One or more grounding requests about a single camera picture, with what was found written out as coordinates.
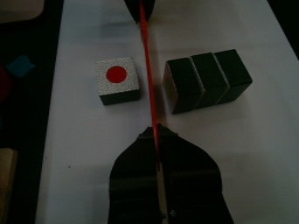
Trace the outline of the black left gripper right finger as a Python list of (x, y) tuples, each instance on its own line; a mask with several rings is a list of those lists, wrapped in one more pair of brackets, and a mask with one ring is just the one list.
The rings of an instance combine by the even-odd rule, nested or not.
[(209, 154), (164, 126), (159, 140), (169, 224), (233, 224)]

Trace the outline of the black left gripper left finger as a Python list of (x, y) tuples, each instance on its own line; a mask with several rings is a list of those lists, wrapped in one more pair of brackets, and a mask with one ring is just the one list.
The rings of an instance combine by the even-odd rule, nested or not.
[(107, 224), (161, 224), (151, 127), (116, 158), (109, 173), (108, 197)]

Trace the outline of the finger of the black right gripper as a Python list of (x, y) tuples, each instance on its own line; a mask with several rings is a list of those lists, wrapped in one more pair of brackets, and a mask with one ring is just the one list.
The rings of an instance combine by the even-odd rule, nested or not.
[(139, 2), (143, 2), (144, 6), (144, 19), (149, 20), (149, 17), (155, 8), (155, 0), (124, 0), (125, 7), (128, 8), (129, 14), (136, 23), (140, 22), (140, 5)]

